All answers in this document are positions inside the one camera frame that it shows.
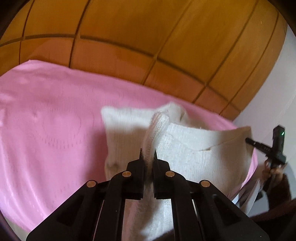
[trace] brown tiled wall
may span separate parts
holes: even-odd
[[[287,24],[267,0],[30,0],[0,39],[0,75],[29,59],[133,81],[233,120]]]

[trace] hand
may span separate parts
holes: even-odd
[[[273,188],[282,181],[283,175],[284,175],[284,168],[286,167],[286,165],[280,165],[277,168],[270,169],[270,163],[271,163],[270,159],[267,159],[264,162],[265,168],[262,171],[262,177],[263,177],[263,181],[266,182],[268,178],[274,175],[274,181],[271,183],[272,185],[271,188]]]

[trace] copper rivet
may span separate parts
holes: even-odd
[[[96,185],[96,182],[95,181],[88,181],[86,185],[89,188],[93,188]]]
[[[208,188],[210,186],[210,182],[206,181],[206,180],[203,180],[201,182],[201,185],[204,187],[204,188]]]
[[[130,176],[131,176],[131,172],[129,172],[129,171],[125,171],[125,172],[122,173],[122,175],[123,175],[124,177],[130,177]]]
[[[167,177],[173,177],[173,176],[175,175],[175,173],[174,173],[173,171],[167,171],[167,172],[165,173],[165,175],[166,175]]]

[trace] white garment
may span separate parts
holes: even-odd
[[[208,131],[170,103],[157,110],[116,109],[101,111],[108,145],[105,163],[107,179],[124,171],[139,157],[140,148],[149,176],[155,149],[159,159],[187,180],[207,179],[230,199],[240,189],[251,163],[253,148],[245,143],[250,127],[230,131]],[[170,200],[156,200],[151,179],[145,183],[144,198],[127,200],[123,241],[154,240],[173,229]]]

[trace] pink fabric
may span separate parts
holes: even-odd
[[[105,181],[103,106],[174,101],[209,129],[236,128],[215,113],[113,77],[28,61],[0,77],[0,209],[30,231],[87,180]],[[248,179],[257,167],[254,154]]]

